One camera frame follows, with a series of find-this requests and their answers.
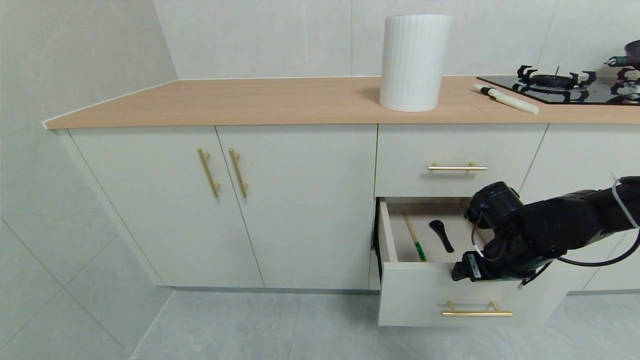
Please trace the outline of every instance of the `floor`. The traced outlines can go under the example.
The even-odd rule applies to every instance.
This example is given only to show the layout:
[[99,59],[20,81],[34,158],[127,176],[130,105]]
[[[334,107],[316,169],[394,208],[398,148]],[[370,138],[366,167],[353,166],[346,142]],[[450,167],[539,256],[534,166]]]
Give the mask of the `floor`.
[[378,327],[375,295],[176,291],[132,359],[640,359],[640,294],[567,296],[546,326]]

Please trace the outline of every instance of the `open drawer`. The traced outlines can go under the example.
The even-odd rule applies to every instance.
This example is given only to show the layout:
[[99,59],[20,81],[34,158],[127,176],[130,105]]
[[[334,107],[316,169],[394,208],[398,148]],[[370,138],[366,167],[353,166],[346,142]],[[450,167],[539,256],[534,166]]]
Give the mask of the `open drawer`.
[[[379,325],[541,325],[566,295],[577,271],[557,261],[521,289],[519,281],[454,282],[453,264],[461,261],[465,251],[474,249],[472,226],[462,217],[467,202],[468,198],[380,199],[378,244],[383,271]],[[426,262],[420,261],[403,212],[420,241]],[[429,227],[436,219],[444,223],[453,253],[445,251]],[[492,236],[490,230],[478,231],[476,243],[482,246]]]

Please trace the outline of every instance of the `wall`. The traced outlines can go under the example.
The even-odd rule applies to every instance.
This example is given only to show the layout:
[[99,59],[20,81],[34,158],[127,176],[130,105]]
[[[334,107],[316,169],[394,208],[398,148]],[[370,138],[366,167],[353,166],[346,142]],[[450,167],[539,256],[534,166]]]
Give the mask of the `wall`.
[[389,15],[447,13],[445,74],[560,73],[640,38],[638,0],[155,0],[178,77],[378,76]]
[[153,2],[0,6],[0,359],[128,359],[172,291],[40,122],[176,78]]

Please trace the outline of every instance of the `knife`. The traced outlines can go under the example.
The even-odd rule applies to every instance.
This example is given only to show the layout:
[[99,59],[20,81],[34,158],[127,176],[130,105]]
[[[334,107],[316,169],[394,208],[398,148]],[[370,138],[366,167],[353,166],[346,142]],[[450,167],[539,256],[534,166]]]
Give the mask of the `knife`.
[[529,104],[526,101],[516,99],[515,97],[504,95],[503,93],[499,92],[498,90],[490,86],[475,84],[474,88],[480,91],[482,94],[485,94],[488,97],[492,98],[493,100],[496,100],[497,102],[501,102],[502,104],[505,104],[512,108],[516,108],[518,110],[522,110],[526,113],[530,113],[534,115],[539,112],[539,109],[537,106],[533,104]]

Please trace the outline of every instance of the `white cable tie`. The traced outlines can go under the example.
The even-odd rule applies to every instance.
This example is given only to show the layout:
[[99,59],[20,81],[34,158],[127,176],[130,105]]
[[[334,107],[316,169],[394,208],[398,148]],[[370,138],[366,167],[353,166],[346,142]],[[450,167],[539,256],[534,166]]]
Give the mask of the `white cable tie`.
[[482,253],[482,251],[480,251],[480,248],[476,244],[474,244],[474,247],[476,248],[476,251],[478,251],[478,254],[480,254],[480,256],[483,258],[484,254]]
[[611,187],[611,191],[613,193],[613,197],[616,198],[616,201],[618,202],[618,205],[620,205],[620,208],[622,209],[622,212],[625,213],[625,215],[627,216],[627,219],[629,220],[631,225],[633,225],[633,227],[635,227],[636,229],[640,229],[640,225],[638,225],[638,223],[634,220],[634,218],[631,217],[631,213],[629,212],[627,207],[624,205],[624,203],[622,203],[622,200],[620,199],[620,196],[618,195],[618,191],[616,189],[616,185],[620,182],[620,178],[617,177],[616,174],[614,174],[614,173],[611,173],[611,177],[613,177],[613,186]]

